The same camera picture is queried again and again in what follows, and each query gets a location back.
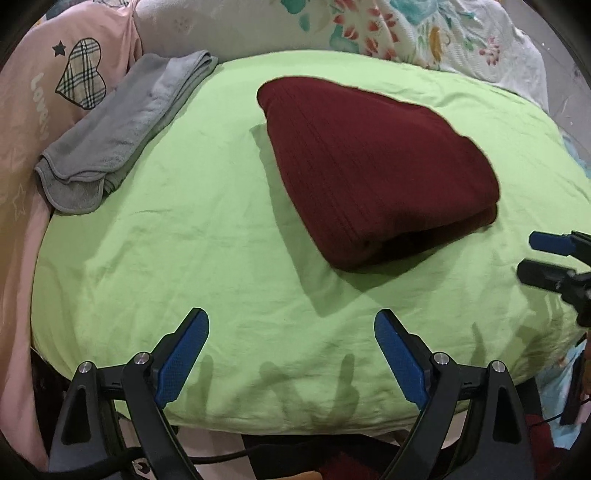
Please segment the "dark red hooded sweater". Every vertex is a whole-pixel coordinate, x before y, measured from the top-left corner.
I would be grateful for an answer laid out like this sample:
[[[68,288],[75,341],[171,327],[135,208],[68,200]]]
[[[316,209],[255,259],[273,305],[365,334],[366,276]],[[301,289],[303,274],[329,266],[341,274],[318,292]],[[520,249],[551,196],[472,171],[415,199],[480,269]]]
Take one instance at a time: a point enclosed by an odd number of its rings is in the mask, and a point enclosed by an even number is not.
[[[304,76],[256,100],[287,195],[335,268],[408,258],[497,218],[488,158],[429,108]]]

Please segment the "light green bed sheet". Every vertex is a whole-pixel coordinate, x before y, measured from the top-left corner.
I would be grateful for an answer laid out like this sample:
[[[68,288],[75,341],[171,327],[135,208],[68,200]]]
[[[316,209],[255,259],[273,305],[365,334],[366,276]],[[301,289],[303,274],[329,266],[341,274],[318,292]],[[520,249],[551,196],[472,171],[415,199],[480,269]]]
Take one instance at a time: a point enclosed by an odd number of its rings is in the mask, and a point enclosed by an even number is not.
[[[256,92],[311,76],[428,107],[487,155],[497,221],[431,253],[363,273],[325,262],[280,181]],[[245,434],[382,433],[411,425],[374,336],[389,308],[464,364],[500,359],[521,382],[581,337],[558,296],[519,283],[535,230],[590,228],[590,182],[554,121],[462,75],[328,51],[225,63],[93,213],[54,216],[32,293],[36,350],[71,377],[152,349],[194,307],[211,332],[177,425]]]

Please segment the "folded grey towel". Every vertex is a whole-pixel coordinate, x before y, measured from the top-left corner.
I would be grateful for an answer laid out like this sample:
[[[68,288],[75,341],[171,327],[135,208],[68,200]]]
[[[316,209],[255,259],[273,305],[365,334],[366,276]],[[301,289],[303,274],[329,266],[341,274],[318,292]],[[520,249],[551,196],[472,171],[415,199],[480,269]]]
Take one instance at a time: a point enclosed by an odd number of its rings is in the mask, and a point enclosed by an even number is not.
[[[53,209],[66,215],[95,211],[216,65],[205,50],[172,58],[143,55],[94,110],[40,155],[34,171]]]

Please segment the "white floral quilt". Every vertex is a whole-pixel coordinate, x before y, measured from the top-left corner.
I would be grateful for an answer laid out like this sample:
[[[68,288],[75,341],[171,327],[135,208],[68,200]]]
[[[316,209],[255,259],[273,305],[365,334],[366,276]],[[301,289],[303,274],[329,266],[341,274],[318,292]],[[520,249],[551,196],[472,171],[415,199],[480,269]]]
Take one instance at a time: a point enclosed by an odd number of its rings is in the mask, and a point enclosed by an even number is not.
[[[548,107],[543,58],[498,1],[138,1],[147,53],[332,50],[463,74]]]

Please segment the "pink heart print bedding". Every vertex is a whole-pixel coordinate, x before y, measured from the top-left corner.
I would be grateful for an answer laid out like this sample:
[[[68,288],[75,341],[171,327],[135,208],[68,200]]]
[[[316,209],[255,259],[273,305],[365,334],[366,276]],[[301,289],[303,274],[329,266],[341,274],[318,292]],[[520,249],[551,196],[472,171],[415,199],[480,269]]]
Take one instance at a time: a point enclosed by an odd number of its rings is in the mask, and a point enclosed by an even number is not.
[[[70,57],[99,45],[103,94],[110,93],[142,53],[133,21],[136,4],[85,1],[33,26],[1,70],[1,432],[39,470],[47,467],[35,412],[30,310],[35,264],[50,207],[34,167],[43,150],[87,109],[57,87]]]

